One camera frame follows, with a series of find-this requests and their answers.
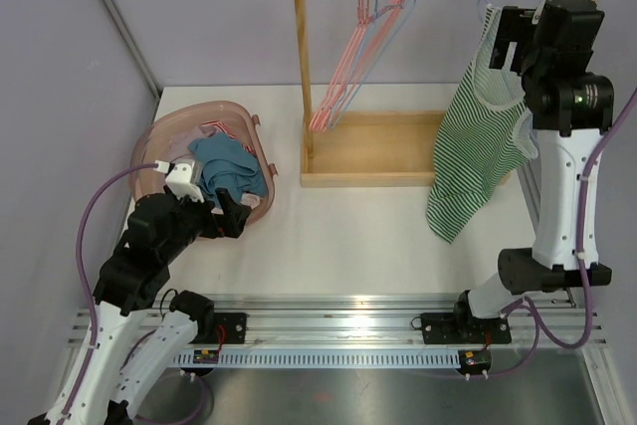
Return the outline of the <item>teal blue tank top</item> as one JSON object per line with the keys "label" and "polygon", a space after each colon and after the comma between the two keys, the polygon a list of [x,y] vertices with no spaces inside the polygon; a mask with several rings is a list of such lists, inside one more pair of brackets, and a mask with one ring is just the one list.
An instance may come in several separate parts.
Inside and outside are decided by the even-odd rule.
{"label": "teal blue tank top", "polygon": [[264,198],[267,185],[259,161],[243,144],[224,132],[196,138],[188,144],[194,159],[202,166],[198,185],[204,196],[216,202],[216,190],[226,189],[235,203],[244,193]]}

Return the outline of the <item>red white striped tank top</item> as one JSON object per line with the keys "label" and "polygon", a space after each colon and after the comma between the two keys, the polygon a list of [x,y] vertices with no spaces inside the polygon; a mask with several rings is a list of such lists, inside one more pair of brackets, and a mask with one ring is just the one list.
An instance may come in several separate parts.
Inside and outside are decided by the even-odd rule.
{"label": "red white striped tank top", "polygon": [[241,140],[234,133],[234,131],[222,120],[206,121],[206,122],[201,123],[198,126],[198,128],[206,136],[212,136],[212,135],[214,135],[214,134],[216,134],[218,132],[222,132],[226,136],[228,136],[230,139],[240,142],[242,144],[242,146],[243,146],[243,149],[246,150],[248,153],[252,154],[253,156],[256,155],[255,148],[251,144],[249,144],[248,142],[245,142],[245,141]]}

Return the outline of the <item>green white striped tank top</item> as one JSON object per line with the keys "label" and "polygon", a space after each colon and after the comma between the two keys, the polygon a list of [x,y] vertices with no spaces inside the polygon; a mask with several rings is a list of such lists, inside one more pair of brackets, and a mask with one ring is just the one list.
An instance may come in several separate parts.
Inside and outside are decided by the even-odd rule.
{"label": "green white striped tank top", "polygon": [[512,171],[537,158],[531,111],[521,78],[489,67],[504,10],[485,9],[482,35],[440,124],[434,144],[435,180],[426,207],[428,226],[451,244]]}

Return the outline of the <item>mauve pink tank top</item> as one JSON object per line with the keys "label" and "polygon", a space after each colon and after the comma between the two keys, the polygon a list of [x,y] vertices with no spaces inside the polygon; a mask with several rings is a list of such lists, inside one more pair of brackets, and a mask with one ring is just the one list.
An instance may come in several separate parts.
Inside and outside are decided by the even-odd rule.
{"label": "mauve pink tank top", "polygon": [[189,145],[196,139],[203,139],[214,135],[217,128],[212,126],[211,128],[200,128],[199,126],[193,127],[190,130],[182,133],[178,133],[170,140],[170,147],[167,152],[167,157],[170,161],[181,158],[191,154]]}

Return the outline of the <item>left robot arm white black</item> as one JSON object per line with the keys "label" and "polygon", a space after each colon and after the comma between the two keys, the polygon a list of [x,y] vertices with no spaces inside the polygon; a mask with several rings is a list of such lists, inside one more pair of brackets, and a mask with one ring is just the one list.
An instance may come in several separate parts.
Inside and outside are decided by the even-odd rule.
{"label": "left robot arm white black", "polygon": [[210,203],[165,191],[139,199],[93,292],[96,312],[67,381],[34,424],[129,424],[169,362],[188,343],[223,336],[212,300],[190,291],[171,302],[135,355],[135,333],[169,279],[169,265],[197,238],[237,238],[251,214],[223,188]]}

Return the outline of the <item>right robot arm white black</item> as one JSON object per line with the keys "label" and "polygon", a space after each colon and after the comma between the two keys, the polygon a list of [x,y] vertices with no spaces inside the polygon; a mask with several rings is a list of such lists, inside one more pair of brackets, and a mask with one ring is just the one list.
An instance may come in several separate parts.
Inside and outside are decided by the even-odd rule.
{"label": "right robot arm white black", "polygon": [[458,298],[454,335],[474,341],[531,294],[607,286],[595,240],[596,179],[613,126],[610,80],[588,72],[604,14],[593,0],[544,0],[500,15],[489,66],[520,76],[541,160],[540,209],[529,248],[504,249],[497,272]]}

